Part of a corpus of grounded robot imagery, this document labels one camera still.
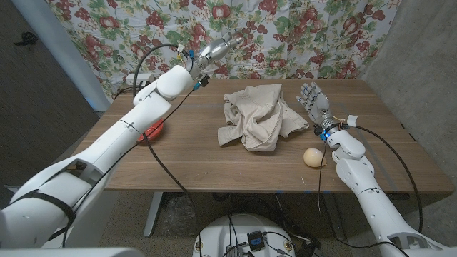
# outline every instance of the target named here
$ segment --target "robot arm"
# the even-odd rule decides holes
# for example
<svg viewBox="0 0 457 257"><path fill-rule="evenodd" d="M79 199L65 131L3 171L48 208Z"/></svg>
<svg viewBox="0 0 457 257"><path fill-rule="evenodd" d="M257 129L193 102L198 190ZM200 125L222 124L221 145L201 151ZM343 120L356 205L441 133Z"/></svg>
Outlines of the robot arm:
<svg viewBox="0 0 457 257"><path fill-rule="evenodd" d="M378 242L391 242L409 256L434 256L447 249L411 228L376 182L374 168L365 157L365 147L347 131L340 130L340 121L331 114L330 104L322 90L312 82L301 87L297 100L316 124L314 132L331 148L338 177L354 192ZM382 256L404 256L391 245L381 245Z"/></svg>
<svg viewBox="0 0 457 257"><path fill-rule="evenodd" d="M0 248L39 248L54 232L81 218L114 174L110 169L116 169L119 158L171 108L168 101L193 86L194 80L202 79L201 72L209 64L240 42L230 38L228 33L202 49L192 60L190 71L175 66L160 76L136 95L135 107L90 147L27 181L10 205L0 210Z"/></svg>

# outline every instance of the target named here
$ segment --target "crumpled towel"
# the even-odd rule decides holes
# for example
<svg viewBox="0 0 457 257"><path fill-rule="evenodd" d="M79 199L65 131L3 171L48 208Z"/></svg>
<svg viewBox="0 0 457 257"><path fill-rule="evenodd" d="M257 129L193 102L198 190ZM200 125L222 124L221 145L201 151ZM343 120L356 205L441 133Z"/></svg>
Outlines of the crumpled towel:
<svg viewBox="0 0 457 257"><path fill-rule="evenodd" d="M218 130L219 145L241 138L249 151L273 151L278 135L309 127L308 122L290 109L283 99L282 84L248 86L224 95L228 125Z"/></svg>

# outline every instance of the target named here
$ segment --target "white cable tie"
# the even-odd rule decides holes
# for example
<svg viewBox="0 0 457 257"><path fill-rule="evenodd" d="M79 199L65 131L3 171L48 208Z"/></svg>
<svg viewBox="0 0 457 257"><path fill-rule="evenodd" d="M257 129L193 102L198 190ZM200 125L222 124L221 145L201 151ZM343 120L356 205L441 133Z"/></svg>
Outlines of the white cable tie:
<svg viewBox="0 0 457 257"><path fill-rule="evenodd" d="M349 117L348 117L348 125L355 128L356 127L356 120L357 120L357 116L349 115Z"/></svg>
<svg viewBox="0 0 457 257"><path fill-rule="evenodd" d="M178 45L178 52L179 52L179 53L182 53L183 50L184 50L184 45L179 44L179 45Z"/></svg>

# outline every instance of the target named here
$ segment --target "floral fabric backdrop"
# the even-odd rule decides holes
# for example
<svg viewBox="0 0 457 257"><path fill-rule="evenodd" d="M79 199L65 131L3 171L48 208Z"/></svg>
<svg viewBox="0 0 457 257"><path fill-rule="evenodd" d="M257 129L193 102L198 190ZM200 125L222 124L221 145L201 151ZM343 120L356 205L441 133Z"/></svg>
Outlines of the floral fabric backdrop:
<svg viewBox="0 0 457 257"><path fill-rule="evenodd" d="M218 79L356 78L376 56L401 0L46 0L107 97L145 51L198 51L230 29L244 40L206 73ZM162 48L142 72L180 64Z"/></svg>

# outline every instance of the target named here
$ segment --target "black cable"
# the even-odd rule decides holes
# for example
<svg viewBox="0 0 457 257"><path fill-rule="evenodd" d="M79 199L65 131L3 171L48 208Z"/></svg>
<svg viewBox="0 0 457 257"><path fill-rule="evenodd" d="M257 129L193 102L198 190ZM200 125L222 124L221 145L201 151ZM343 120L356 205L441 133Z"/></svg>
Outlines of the black cable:
<svg viewBox="0 0 457 257"><path fill-rule="evenodd" d="M143 141L148 141L148 136L150 136L152 133L154 133L156 131L157 128L160 127L160 125L165 122L168 118L170 118L170 116L172 114L174 114L174 112L176 110L178 110L178 108L183 104L183 102L187 99L187 97L190 96L190 94L194 92L194 90L192 89L183 99L183 101L181 101L181 103L179 103L179 105L161 122L158 124L158 126L153 130L151 131L151 133L149 133L146 137L143 138L143 140L139 141L139 142L136 142L131 148L129 148L124 154L121 155L121 157L119 157L117 159L116 162L113 163L113 165L111 167L109 167L109 169L103 174L101 175L101 177L98 179L98 181L87 191L86 194L84 194L78 201L77 203L82 199L81 203L79 204L79 206L76 208L76 210L74 211L74 213L76 213L79 208L83 205L84 201L87 199L87 197L90 195L90 193L92 192L92 190L100 183L100 181L106 176L108 175L108 173L114 168L114 166L126 155L128 154L133 148L137 147L140 143L142 143ZM62 240L62 247L65 248L65 241L66 241L66 235L68 233L68 229L70 228L71 224L67 225L66 227L66 230L65 230L65 233L64 233L64 238Z"/></svg>
<svg viewBox="0 0 457 257"><path fill-rule="evenodd" d="M265 239L265 243L268 247L270 247L271 249L275 250L275 252L279 253L279 254L282 254L282 255L286 255L286 256L289 256L289 257L292 257L292 255L286 253L284 250L281 250L280 248L274 248L273 246L270 246L270 244L268 243L268 240Z"/></svg>
<svg viewBox="0 0 457 257"><path fill-rule="evenodd" d="M230 247L223 255L222 257L225 257L227 255L227 253L229 253L230 251L234 250L235 248L239 247L239 246L245 246L247 244L247 242L243 242L243 243L237 243L235 246L232 246Z"/></svg>
<svg viewBox="0 0 457 257"><path fill-rule="evenodd" d="M235 233L236 244L238 244L238 236L236 235L235 226L233 225L233 221L231 220L231 215L230 214L228 215L228 219L230 220L231 227L233 228L233 233Z"/></svg>
<svg viewBox="0 0 457 257"><path fill-rule="evenodd" d="M327 217L328 217L328 219L330 220L330 219L331 219L330 213L328 212L328 209L327 209L327 206L326 206L326 202L325 202L325 201L323 202L323 205L324 205L324 207L326 208ZM404 256L409 257L409 255L408 255L407 253L405 253L405 251L404 251L402 248L400 248L399 246L397 246L396 244L394 244L394 243L392 243L392 242L382 241L382 242L374 243L374 244L371 244L371 245L368 245L368 246L352 246L352 245L350 245L350 244L348 244L348 243L346 243L346 242L340 240L340 239L336 236L336 233L335 233L333 227L331 227L331 232L332 232L333 237L335 238L335 240L337 240L338 242L342 243L343 245L349 246L349 247L351 247L351 248L355 248L355 249L367 249L367 248L372 248L372 247L374 247L374 246L380 246L380 245L383 245L383 244L388 244L388 245L391 245L391 246L394 246L395 248L397 248Z"/></svg>
<svg viewBox="0 0 457 257"><path fill-rule="evenodd" d="M238 247L238 245L230 247L230 248L222 255L222 257L225 257L225 256L227 255L227 253L229 253L229 251L232 251L232 250L234 250L234 249L237 248L237 247Z"/></svg>
<svg viewBox="0 0 457 257"><path fill-rule="evenodd" d="M231 227L230 227L231 221L228 222L228 236L230 236L230 245L231 245Z"/></svg>
<svg viewBox="0 0 457 257"><path fill-rule="evenodd" d="M323 164L323 159L326 157L326 152L327 152L327 142L324 141L323 143L323 155L322 155L322 160L321 160L321 167L319 169L319 188L317 192L317 207L319 209L319 213L321 213L321 175L322 175L322 164Z"/></svg>
<svg viewBox="0 0 457 257"><path fill-rule="evenodd" d="M134 85L133 85L133 88L134 88L134 97L136 95L136 79L138 77L138 73L140 72L140 68L141 68L141 65L143 64L143 61L146 59L146 57L148 57L149 54L151 54L153 51L161 48L161 47L165 47L165 46L174 46L176 48L178 48L177 45L175 44L170 44L170 43L165 43L165 44L162 44L160 46L155 46L151 49L149 49L149 51L147 51L143 57L141 57L140 61L138 62L138 66L136 67L136 70L135 70L135 76L134 76Z"/></svg>
<svg viewBox="0 0 457 257"><path fill-rule="evenodd" d="M421 197L419 196L419 191L417 189L416 182L414 181L414 178L411 175L411 172L409 171L409 168L407 167L406 163L403 161L403 159L400 157L400 155L397 153L397 151L395 151L395 149L384 138L379 136L377 133L374 133L371 130L369 130L367 128L364 128L364 127L361 127L361 126L356 126L356 128L361 129L363 131L366 131L366 132L372 134L373 136L377 137L379 140L381 140L387 147L389 147L389 149L393 152L393 154L395 154L395 156L401 162L401 165L403 165L403 167L405 168L405 171L408 174L409 180L411 181L411 184L413 185L414 194L416 195L417 206L418 206L418 209L419 209L419 229L418 229L418 232L422 233L422 228L423 228L422 201L421 201Z"/></svg>
<svg viewBox="0 0 457 257"><path fill-rule="evenodd" d="M173 174L171 174L171 172L167 169L167 167L164 165L164 163L162 163L160 158L157 156L156 152L152 149L152 146L151 146L151 143L149 142L149 140L146 140L146 143L147 143L148 148L151 151L152 155L154 156L156 161L159 163L159 165L162 167L162 169L170 176L171 179L173 179L174 183L176 183L181 188L181 190L187 195L187 197L191 201L192 209L195 211L195 215L196 215L196 219L195 219L196 232L199 235L199 245L200 245L199 253L200 253L200 257L201 257L201 254L202 254L201 252L203 251L203 247L201 245L201 236L200 236L200 230L199 230L199 228L200 228L200 223L199 223L200 218L199 218L199 213L197 211L197 208L195 207L195 203L192 200L191 194L187 191L187 189L184 188L184 186L181 183L179 183L179 181L173 176Z"/></svg>
<svg viewBox="0 0 457 257"><path fill-rule="evenodd" d="M194 67L194 58L192 57L191 60L192 60L192 65L191 65L191 68L187 72L191 72L192 68Z"/></svg>
<svg viewBox="0 0 457 257"><path fill-rule="evenodd" d="M350 244L348 244L348 243L346 243L346 242L344 242L344 241L338 239L337 237L335 237L335 239L336 239L338 242L340 242L340 243L342 243L342 244L344 244L344 245L346 245L346 246L349 246L349 247L351 247L351 248L355 248L355 249L367 249L367 248L372 248L372 247L374 247L374 246L380 246L380 245L383 245L383 244L388 244L388 245L391 245L391 246L395 246L395 248L397 248L404 256L409 257L409 255L408 255L405 251L403 251L402 248L400 248L400 247L397 246L396 244L394 244L394 243L392 243L392 242L388 242L388 241L382 241L382 242L374 243L374 244L371 244L371 245L369 245L369 246L352 246L352 245L350 245Z"/></svg>
<svg viewBox="0 0 457 257"><path fill-rule="evenodd" d="M296 247L295 247L295 244L292 243L291 239L287 238L287 237L286 237L285 235L283 235L283 234L280 234L280 233L277 233L277 232L273 232L273 231L263 232L262 234L265 236L265 235L270 234L270 233L273 233L273 234L278 235L278 236L282 236L284 239L286 239L287 241L291 242L292 246L293 246L294 248L296 248Z"/></svg>

